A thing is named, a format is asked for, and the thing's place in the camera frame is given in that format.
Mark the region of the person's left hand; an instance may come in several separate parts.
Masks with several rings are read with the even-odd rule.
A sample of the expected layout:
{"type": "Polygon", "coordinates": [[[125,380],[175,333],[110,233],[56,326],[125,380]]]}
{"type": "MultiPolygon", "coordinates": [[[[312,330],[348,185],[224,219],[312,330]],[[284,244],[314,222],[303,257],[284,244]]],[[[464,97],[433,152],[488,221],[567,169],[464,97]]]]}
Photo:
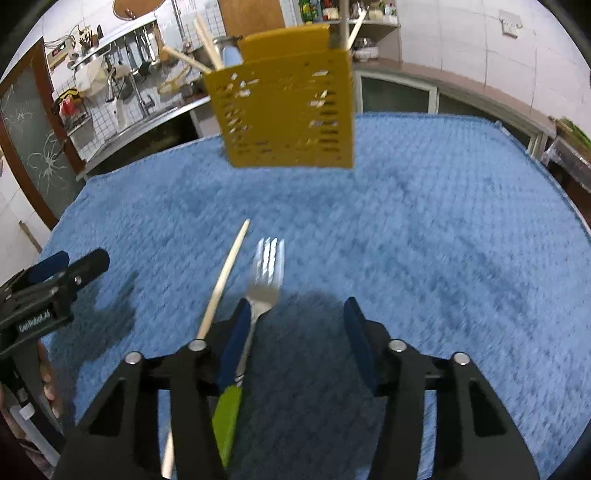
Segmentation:
{"type": "Polygon", "coordinates": [[[1,360],[1,409],[33,442],[41,439],[60,449],[61,399],[45,346],[35,341],[1,360]]]}

